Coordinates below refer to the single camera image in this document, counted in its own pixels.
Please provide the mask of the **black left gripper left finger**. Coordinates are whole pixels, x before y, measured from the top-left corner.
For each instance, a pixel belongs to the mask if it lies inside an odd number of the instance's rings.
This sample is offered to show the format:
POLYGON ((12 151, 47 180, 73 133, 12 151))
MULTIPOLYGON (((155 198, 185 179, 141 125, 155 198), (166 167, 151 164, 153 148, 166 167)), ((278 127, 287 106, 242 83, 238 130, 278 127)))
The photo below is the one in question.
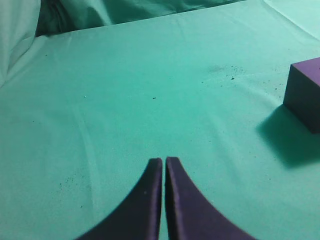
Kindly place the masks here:
POLYGON ((162 211, 163 162, 151 158, 130 193, 80 240, 157 240, 162 211))

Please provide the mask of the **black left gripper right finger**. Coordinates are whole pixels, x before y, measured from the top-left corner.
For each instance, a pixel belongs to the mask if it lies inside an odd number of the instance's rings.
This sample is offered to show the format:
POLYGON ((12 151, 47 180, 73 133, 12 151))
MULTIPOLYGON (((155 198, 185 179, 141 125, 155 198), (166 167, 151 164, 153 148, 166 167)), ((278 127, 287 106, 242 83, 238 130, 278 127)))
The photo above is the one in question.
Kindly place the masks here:
POLYGON ((177 157, 165 163, 165 213, 170 240, 253 240, 199 191, 177 157))

